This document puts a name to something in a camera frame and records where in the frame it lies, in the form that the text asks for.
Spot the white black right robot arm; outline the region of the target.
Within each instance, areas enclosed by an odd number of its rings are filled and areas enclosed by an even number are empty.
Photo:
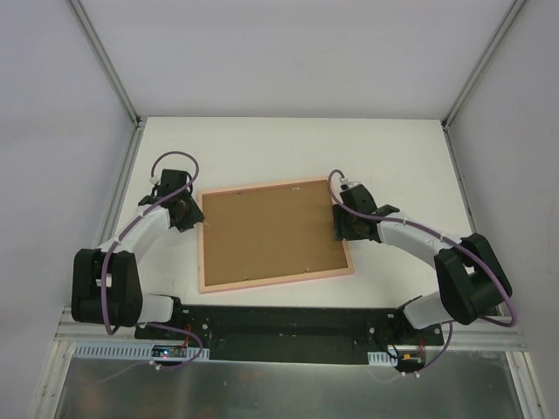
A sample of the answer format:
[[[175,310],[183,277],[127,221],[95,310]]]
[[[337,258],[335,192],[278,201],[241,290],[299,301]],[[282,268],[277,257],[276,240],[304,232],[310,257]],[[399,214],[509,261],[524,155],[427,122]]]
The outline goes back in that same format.
[[[438,289],[398,307],[392,335],[413,344],[430,326],[459,323],[468,326],[483,319],[496,326],[516,325],[517,315],[499,320],[490,312],[509,305],[512,286],[488,240],[477,233],[454,236],[434,230],[407,217],[400,209],[376,205],[361,184],[344,183],[333,198],[335,239],[369,240],[402,250],[425,262],[436,273]]]

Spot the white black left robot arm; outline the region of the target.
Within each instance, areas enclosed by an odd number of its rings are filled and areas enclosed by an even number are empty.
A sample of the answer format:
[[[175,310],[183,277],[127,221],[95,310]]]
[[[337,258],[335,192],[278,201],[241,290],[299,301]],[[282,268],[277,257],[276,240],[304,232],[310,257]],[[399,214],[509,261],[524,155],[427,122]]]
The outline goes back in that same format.
[[[121,232],[95,249],[77,252],[72,273],[74,320],[106,325],[110,334],[120,327],[153,322],[164,339],[183,333],[185,320],[174,311],[178,299],[144,292],[138,264],[169,230],[182,233],[204,220],[191,184],[188,172],[164,169]]]

